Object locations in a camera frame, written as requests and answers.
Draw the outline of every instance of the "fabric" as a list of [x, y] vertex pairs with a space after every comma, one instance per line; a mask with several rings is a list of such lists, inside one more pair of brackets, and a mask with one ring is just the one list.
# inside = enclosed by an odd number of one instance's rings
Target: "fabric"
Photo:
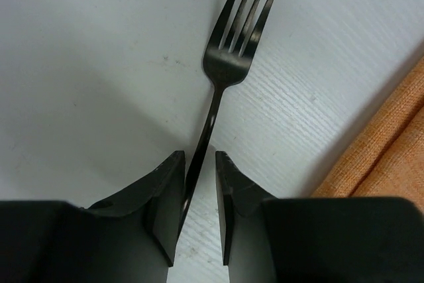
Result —
[[424, 58], [313, 193], [351, 196], [404, 197], [424, 211]]

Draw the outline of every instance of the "fork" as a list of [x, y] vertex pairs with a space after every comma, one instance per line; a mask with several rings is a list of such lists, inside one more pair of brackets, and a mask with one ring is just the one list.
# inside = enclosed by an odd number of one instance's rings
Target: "fork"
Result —
[[241, 27], [241, 15], [247, 2], [247, 0], [241, 0], [233, 23], [231, 24], [227, 36], [225, 36], [227, 23], [230, 19], [231, 10], [235, 2], [235, 0], [227, 0], [213, 28], [203, 56], [203, 71], [211, 80], [215, 90], [205, 126], [188, 168], [187, 176], [185, 177], [183, 205], [178, 234], [181, 233], [184, 221], [187, 217], [187, 212], [197, 180], [199, 179], [200, 170], [205, 159], [207, 146], [212, 135], [223, 93], [229, 86], [241, 83], [247, 76], [273, 1], [274, 0], [266, 0], [264, 8], [253, 30], [251, 30], [254, 14], [259, 4], [259, 0], [254, 0], [240, 33], [237, 35], [237, 29]]

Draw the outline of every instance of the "fork handle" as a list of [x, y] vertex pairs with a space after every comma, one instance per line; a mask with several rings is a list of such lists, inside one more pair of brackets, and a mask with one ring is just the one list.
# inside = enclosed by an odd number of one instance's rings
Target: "fork handle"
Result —
[[209, 108], [209, 112], [207, 114], [206, 123], [203, 127], [196, 151], [194, 152], [193, 159], [191, 160], [190, 166], [188, 168], [187, 176], [185, 177], [184, 197], [178, 236], [180, 236], [184, 221], [186, 220], [194, 189], [199, 179], [201, 166], [205, 160], [207, 146], [209, 144], [209, 140], [211, 139], [213, 127], [215, 126], [215, 120], [217, 118], [218, 108], [219, 104], [221, 103], [224, 90], [225, 88], [215, 86], [215, 91], [213, 92], [211, 107]]

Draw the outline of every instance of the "white surface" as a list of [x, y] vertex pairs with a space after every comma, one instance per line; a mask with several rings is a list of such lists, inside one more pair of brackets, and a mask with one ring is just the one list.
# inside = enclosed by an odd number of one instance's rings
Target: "white surface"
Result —
[[[190, 160], [225, 0], [0, 0], [0, 196], [79, 205]], [[424, 0], [275, 0], [227, 91], [168, 282], [226, 282], [213, 150], [307, 195], [423, 53]]]

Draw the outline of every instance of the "fork tine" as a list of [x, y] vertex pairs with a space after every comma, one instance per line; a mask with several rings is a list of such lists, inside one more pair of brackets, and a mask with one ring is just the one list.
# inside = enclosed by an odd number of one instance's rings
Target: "fork tine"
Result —
[[246, 48], [244, 49], [243, 56], [253, 58], [256, 48], [258, 47], [260, 36], [262, 36], [262, 31], [264, 30], [266, 19], [270, 14], [270, 9], [273, 2], [274, 0], [266, 0], [264, 8], [259, 15], [258, 21], [256, 22], [253, 32], [247, 42]]
[[221, 39], [224, 35], [225, 27], [227, 25], [228, 19], [230, 18], [231, 9], [233, 8], [235, 0], [227, 0], [219, 15], [217, 23], [213, 28], [211, 38], [209, 38], [208, 46], [210, 44], [219, 46]]
[[240, 16], [244, 10], [244, 6], [246, 5], [247, 0], [241, 0], [240, 5], [238, 6], [237, 13], [234, 17], [233, 23], [231, 24], [231, 28], [228, 31], [227, 39], [225, 39], [224, 48], [230, 48], [231, 42], [233, 41], [233, 37], [236, 33], [236, 29], [240, 24]]
[[243, 45], [244, 39], [246, 38], [247, 32], [249, 30], [250, 24], [252, 23], [254, 13], [256, 12], [256, 9], [258, 8], [259, 0], [254, 0], [252, 7], [250, 8], [249, 14], [247, 15], [246, 21], [244, 22], [243, 28], [240, 32], [240, 35], [238, 36], [236, 45], [234, 47], [234, 52], [239, 52], [241, 49], [241, 46]]

